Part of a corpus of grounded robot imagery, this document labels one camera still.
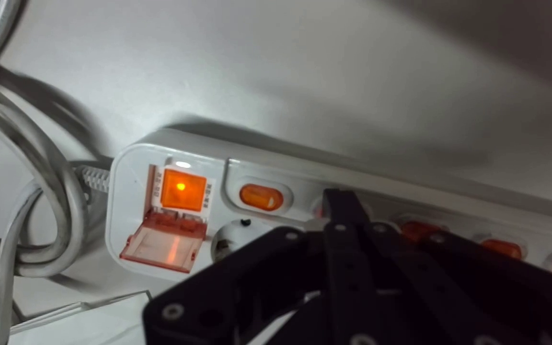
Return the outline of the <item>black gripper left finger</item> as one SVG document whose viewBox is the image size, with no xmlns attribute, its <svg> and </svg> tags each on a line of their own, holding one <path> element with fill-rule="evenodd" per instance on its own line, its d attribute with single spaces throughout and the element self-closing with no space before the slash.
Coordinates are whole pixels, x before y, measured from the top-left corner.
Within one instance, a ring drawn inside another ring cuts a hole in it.
<svg viewBox="0 0 552 345">
<path fill-rule="evenodd" d="M 357 345 L 376 339 L 378 301 L 360 245 L 370 221 L 359 198 L 324 194 L 320 232 L 280 226 L 153 297 L 148 345 L 245 345 L 276 318 L 268 345 Z"/>
</svg>

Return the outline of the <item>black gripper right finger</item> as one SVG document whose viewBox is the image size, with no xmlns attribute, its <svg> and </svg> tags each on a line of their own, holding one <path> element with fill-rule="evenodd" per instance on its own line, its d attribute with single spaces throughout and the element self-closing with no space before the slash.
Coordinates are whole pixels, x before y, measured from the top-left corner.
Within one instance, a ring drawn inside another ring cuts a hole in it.
<svg viewBox="0 0 552 345">
<path fill-rule="evenodd" d="M 550 272 L 443 230 L 410 238 L 391 224 L 378 224 L 376 230 L 433 257 L 497 320 L 552 345 Z"/>
</svg>

